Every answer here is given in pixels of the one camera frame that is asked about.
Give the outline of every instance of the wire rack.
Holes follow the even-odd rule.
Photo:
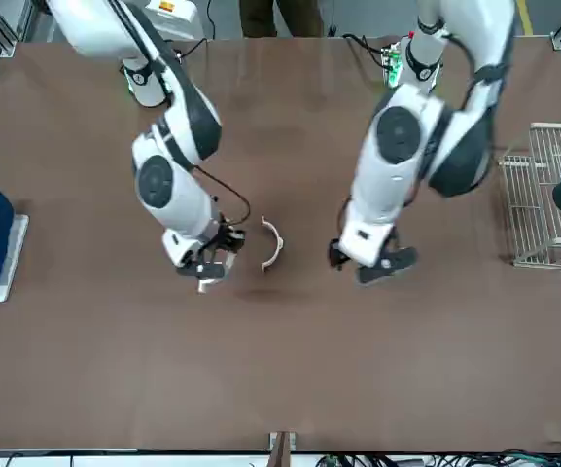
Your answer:
[[[507,191],[513,264],[561,269],[561,211],[552,189],[561,181],[561,124],[532,124],[528,148],[501,158]]]

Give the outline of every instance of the cable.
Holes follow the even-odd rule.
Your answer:
[[[233,222],[229,222],[228,225],[230,227],[234,227],[234,226],[238,226],[240,224],[243,224],[245,221],[247,221],[250,218],[250,214],[252,212],[252,206],[250,206],[250,201],[244,197],[243,195],[241,195],[239,192],[237,192],[233,187],[231,187],[228,183],[223,182],[222,180],[220,180],[219,178],[211,175],[209,172],[207,172],[206,170],[204,170],[203,168],[200,168],[198,166],[195,167],[195,169],[200,172],[201,174],[203,174],[205,177],[213,180],[215,183],[217,183],[218,185],[221,185],[222,187],[226,188],[229,192],[231,192],[233,195],[235,195],[236,197],[238,197],[239,199],[241,199],[243,201],[243,204],[245,204],[246,207],[246,213],[243,215],[243,217],[241,219],[239,219],[238,221],[233,221]]]
[[[198,42],[196,42],[195,45],[191,49],[189,49],[188,51],[186,51],[184,54],[181,55],[181,58],[185,58],[187,55],[192,54],[193,51],[195,51],[203,42],[208,42],[206,40],[206,37],[203,37]]]
[[[336,231],[338,232],[338,236],[342,234],[342,215],[345,213],[347,209],[347,204],[351,200],[351,195],[348,195],[347,198],[342,202],[340,205],[340,209],[338,209],[338,213],[336,214]]]
[[[213,19],[211,19],[211,2],[212,0],[209,0],[206,4],[206,17],[209,19],[209,22],[211,23],[211,26],[213,26],[213,34],[211,35],[211,38],[213,40],[215,40],[215,21]]]
[[[342,38],[343,39],[352,39],[352,40],[356,41],[360,47],[362,47],[363,49],[366,49],[368,51],[375,52],[377,54],[381,53],[381,50],[376,49],[375,47],[371,47],[369,44],[363,42],[362,39],[358,38],[358,36],[356,36],[355,34],[343,34]]]
[[[6,461],[6,467],[10,467],[10,464],[12,463],[12,459],[14,459],[15,457],[20,457],[20,454],[18,452],[13,452],[10,457],[8,457],[8,460]]]
[[[376,49],[375,47],[372,47],[368,43],[367,36],[363,35],[362,39],[359,39],[355,34],[343,34],[342,37],[343,37],[343,39],[351,39],[351,40],[355,41],[360,47],[362,47],[364,50],[366,50],[368,52],[368,54],[370,55],[371,60],[373,60],[373,62],[379,68],[382,68],[382,69],[387,70],[387,71],[392,70],[392,68],[390,66],[386,66],[386,65],[380,63],[380,61],[374,55],[374,54],[381,54],[382,51],[381,51],[381,49]]]

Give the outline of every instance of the green object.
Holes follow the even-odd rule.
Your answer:
[[[383,52],[384,66],[389,68],[384,71],[388,88],[396,88],[399,85],[399,79],[403,71],[403,61],[398,46],[399,44],[394,44],[390,49],[386,49]]]

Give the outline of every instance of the yellow line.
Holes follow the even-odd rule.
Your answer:
[[[526,0],[515,0],[517,3],[517,11],[520,12],[520,19],[522,20],[522,29],[525,36],[533,35],[533,24],[529,17],[529,9],[526,7]]]

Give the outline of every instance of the person's legs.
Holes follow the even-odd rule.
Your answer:
[[[277,0],[282,18],[294,37],[323,36],[317,0]]]
[[[241,31],[245,37],[274,37],[273,0],[239,0]]]

